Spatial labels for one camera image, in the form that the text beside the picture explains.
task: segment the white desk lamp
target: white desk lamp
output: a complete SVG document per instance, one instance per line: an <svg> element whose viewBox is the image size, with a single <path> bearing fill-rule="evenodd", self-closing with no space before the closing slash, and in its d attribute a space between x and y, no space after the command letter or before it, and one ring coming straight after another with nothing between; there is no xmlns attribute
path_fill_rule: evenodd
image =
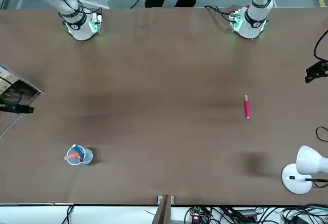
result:
<svg viewBox="0 0 328 224"><path fill-rule="evenodd" d="M322 157L316 150L302 146L297 154L296 163L286 165L281 171L284 186L295 194L307 193L312 188L310 174L328 173L328 158Z"/></svg>

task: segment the black cable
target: black cable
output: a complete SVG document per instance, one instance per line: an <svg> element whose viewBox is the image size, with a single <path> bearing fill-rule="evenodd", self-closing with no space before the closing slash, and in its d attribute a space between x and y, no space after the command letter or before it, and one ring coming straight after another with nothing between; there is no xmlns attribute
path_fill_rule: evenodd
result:
<svg viewBox="0 0 328 224"><path fill-rule="evenodd" d="M99 7L99 8L98 8L97 10L95 10L95 11L85 12L85 11L84 11L84 8L86 8L86 7L84 7L84 6L82 6L82 11L78 11L78 10L75 10L74 8L72 8L72 6L69 5L69 3L67 2L67 0L63 0L63 1L65 2L65 4L66 4L68 7L70 7L72 10L74 10L74 11L77 12L77 13L93 14L93 13L97 13L99 10L101 10L101 12L103 11L102 7Z"/></svg>
<svg viewBox="0 0 328 224"><path fill-rule="evenodd" d="M313 216L310 216L310 215L309 215L308 217L310 218L310 220L311 220L312 224L315 224L315 223L314 223L314 221L312 220L312 218L314 218L314 217L313 217Z"/></svg>
<svg viewBox="0 0 328 224"><path fill-rule="evenodd" d="M257 223L264 223L264 222L273 222L275 224L279 224L278 222L276 222L274 220L262 220L262 221L258 221Z"/></svg>
<svg viewBox="0 0 328 224"><path fill-rule="evenodd" d="M228 211L230 211L232 213L232 217L234 219L241 219L242 222L246 222L246 223L254 223L253 221L249 220L248 218L246 218L246 216L244 216L243 214L241 214L239 211L233 209L233 208L227 208Z"/></svg>
<svg viewBox="0 0 328 224"><path fill-rule="evenodd" d="M312 183L316 186L316 188L326 188L326 187L328 187L328 183L327 184L324 184L322 186L318 186L317 183L314 182L314 181Z"/></svg>
<svg viewBox="0 0 328 224"><path fill-rule="evenodd" d="M328 142L328 140L324 140L324 139L322 139L322 138L319 137L319 134L318 134L318 130L319 130L319 128L323 128L323 129L325 129L325 130L328 132L328 129L325 128L325 127L317 127L317 128L316 128L316 136L317 136L317 138L318 138L319 140L323 141L323 142Z"/></svg>
<svg viewBox="0 0 328 224"><path fill-rule="evenodd" d="M148 210L145 210L145 212L147 212L148 214L151 214L151 215L155 215L154 213L149 212Z"/></svg>
<svg viewBox="0 0 328 224"><path fill-rule="evenodd" d="M266 217L264 217L264 215L262 215L262 217L264 217L264 218L262 219L262 217L261 217L261 219L258 222L259 223L264 222L268 218L268 216L271 215L272 212L274 212L276 209L278 209L278 207L275 207L272 211L270 211L269 214L266 215Z"/></svg>
<svg viewBox="0 0 328 224"><path fill-rule="evenodd" d="M193 208L194 208L194 207L190 207L190 208L187 210L186 214L184 215L183 224L186 224L186 217L187 217L189 211L191 211Z"/></svg>
<svg viewBox="0 0 328 224"><path fill-rule="evenodd" d="M211 209L215 210L217 213L219 213L221 215L221 219L220 220L222 220L222 218L224 218L228 223L230 223L230 224L236 224L236 222L235 222L235 220L233 218L232 218L232 222L229 221L227 218L225 218L224 215L225 214L228 215L229 212L228 211L225 211L224 208L221 208L223 210L223 212L224 212L223 214L220 211L218 211L216 208L211 208Z"/></svg>
<svg viewBox="0 0 328 224"><path fill-rule="evenodd" d="M134 7L136 7L136 6L139 4L139 1L140 1L140 0L137 0L137 1L134 3L134 5L130 7L130 9L133 9Z"/></svg>
<svg viewBox="0 0 328 224"><path fill-rule="evenodd" d="M217 13L219 13L219 14L220 14L220 15L221 15L226 21L231 22L231 23L236 23L236 21L231 21L231 20L227 19L227 18L224 16L224 15L230 15L230 13L221 12L221 11L219 10L218 7L215 7L215 8L214 8L213 6L205 5L204 8L212 9L212 10L216 11Z"/></svg>
<svg viewBox="0 0 328 224"><path fill-rule="evenodd" d="M216 221L217 223L221 224L217 219L209 219L208 223L211 224L211 221Z"/></svg>
<svg viewBox="0 0 328 224"><path fill-rule="evenodd" d="M317 214L313 214L313 213L310 213L310 212L307 212L306 208L310 208L312 206L318 206L318 207L324 207L324 208L328 208L328 205L317 205L315 203L310 203L308 205L304 205L304 206L301 206L301 207L291 207L291 208L286 208L283 210L283 212L289 210L289 212L287 213L287 216L289 215L289 213L293 210L295 211L298 211L300 212L301 214L304 214L304 213L307 213L307 215L310 215L310 216L316 216L316 217L324 217L324 216L328 216L328 214L325 214L325 215L317 215Z"/></svg>
<svg viewBox="0 0 328 224"><path fill-rule="evenodd" d="M262 220L262 218L264 217L264 215L267 213L267 211L269 211L269 208L267 208L264 212L263 212L263 214L262 214L262 216L261 216L261 218L259 219L259 221L261 221Z"/></svg>
<svg viewBox="0 0 328 224"><path fill-rule="evenodd" d="M5 79L5 78L3 78L3 77L1 77L1 76L0 76L0 79L4 80L5 82L7 82L9 85L12 86L12 83L11 83L10 81L8 81L7 79Z"/></svg>
<svg viewBox="0 0 328 224"><path fill-rule="evenodd" d="M65 217L65 219L63 220L63 222L61 224L64 224L65 221L67 221L67 224L70 224L70 216L71 216L71 213L72 213L73 209L74 209L74 205L70 205L67 208L66 217Z"/></svg>
<svg viewBox="0 0 328 224"><path fill-rule="evenodd" d="M316 43L316 45L315 45L315 47L314 47L314 51L313 51L313 55L314 55L314 57L315 57L316 59L323 60L323 61L327 61L327 60L324 59L324 58L321 58L321 57L319 57L319 56L317 55L317 48L318 48L319 43L320 43L321 40L326 36L327 33L328 33L328 30L325 31L325 32L323 33L323 35L318 39L318 42Z"/></svg>
<svg viewBox="0 0 328 224"><path fill-rule="evenodd" d="M306 208L303 208L302 210L296 210L299 213L296 214L295 216L307 215L309 217L309 219L311 220L311 222L314 224L314 222L311 218L311 216L312 216L318 224L324 223L324 220L320 216L310 213L309 211L311 211L311 210L314 210L314 208L310 208L309 210L307 210ZM318 217L322 221L322 223L319 223L318 220L316 219L316 217Z"/></svg>

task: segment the brown table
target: brown table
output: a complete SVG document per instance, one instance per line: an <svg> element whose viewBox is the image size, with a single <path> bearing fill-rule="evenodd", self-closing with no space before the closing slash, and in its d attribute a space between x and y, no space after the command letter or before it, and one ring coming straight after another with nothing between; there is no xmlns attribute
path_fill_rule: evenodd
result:
<svg viewBox="0 0 328 224"><path fill-rule="evenodd" d="M326 8L274 9L256 40L206 9L137 9L105 11L77 42L56 14L0 12L1 63L46 93L1 141L0 202L326 203L280 180L300 146L328 155L328 79L304 83ZM72 144L94 163L68 165Z"/></svg>

